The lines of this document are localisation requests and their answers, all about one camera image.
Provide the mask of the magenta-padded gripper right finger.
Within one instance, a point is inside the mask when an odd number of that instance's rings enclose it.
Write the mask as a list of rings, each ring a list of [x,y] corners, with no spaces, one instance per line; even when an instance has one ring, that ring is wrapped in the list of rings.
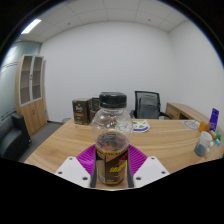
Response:
[[[127,180],[129,188],[140,188],[169,175],[155,156],[146,156],[130,145],[128,148]]]

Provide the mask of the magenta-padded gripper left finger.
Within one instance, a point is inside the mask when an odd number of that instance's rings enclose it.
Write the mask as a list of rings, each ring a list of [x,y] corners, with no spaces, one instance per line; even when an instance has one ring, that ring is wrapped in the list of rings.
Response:
[[[94,188],[97,181],[96,150],[92,145],[77,157],[69,156],[55,174],[84,188]]]

